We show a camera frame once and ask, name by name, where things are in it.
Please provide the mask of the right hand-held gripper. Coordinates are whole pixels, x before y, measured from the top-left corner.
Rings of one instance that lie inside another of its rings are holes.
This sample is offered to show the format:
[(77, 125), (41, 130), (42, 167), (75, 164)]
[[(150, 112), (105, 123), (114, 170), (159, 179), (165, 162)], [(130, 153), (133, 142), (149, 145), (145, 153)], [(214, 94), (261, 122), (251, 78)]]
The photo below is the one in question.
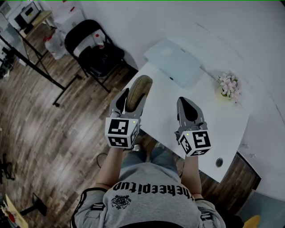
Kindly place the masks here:
[(182, 157), (201, 156), (209, 152), (211, 142), (202, 110), (185, 97), (178, 98), (176, 108), (179, 125), (190, 126), (186, 129), (180, 127), (175, 132)]

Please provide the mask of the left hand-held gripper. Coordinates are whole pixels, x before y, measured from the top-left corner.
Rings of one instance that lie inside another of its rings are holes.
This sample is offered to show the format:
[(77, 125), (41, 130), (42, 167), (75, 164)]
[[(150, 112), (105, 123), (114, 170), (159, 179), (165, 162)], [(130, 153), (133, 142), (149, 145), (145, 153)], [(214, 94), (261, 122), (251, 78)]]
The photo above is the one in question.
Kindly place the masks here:
[(119, 92), (110, 103), (110, 116), (105, 121), (105, 137), (110, 147), (131, 148), (138, 135), (147, 95), (139, 98), (134, 112), (122, 114), (129, 90)]

